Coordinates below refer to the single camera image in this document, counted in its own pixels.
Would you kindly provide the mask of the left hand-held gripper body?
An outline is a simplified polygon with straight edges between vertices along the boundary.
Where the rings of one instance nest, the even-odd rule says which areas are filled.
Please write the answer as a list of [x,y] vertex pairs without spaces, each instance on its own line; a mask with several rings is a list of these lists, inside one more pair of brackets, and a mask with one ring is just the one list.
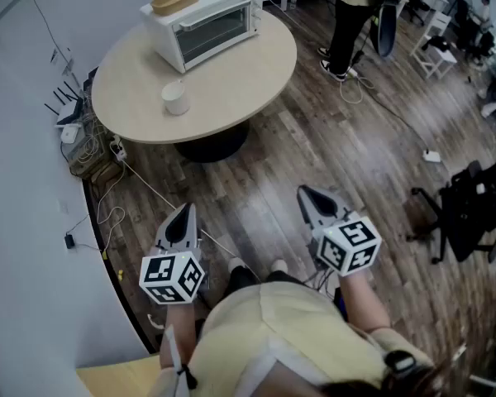
[[157,304],[192,303],[207,278],[200,239],[168,242],[161,237],[142,259],[139,286]]

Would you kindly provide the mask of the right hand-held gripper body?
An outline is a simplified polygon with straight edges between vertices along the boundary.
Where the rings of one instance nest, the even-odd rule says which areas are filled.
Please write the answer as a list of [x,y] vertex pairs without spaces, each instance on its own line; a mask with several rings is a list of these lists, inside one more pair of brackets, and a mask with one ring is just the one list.
[[370,218],[351,213],[349,220],[314,230],[314,259],[340,277],[370,267],[379,252],[382,237]]

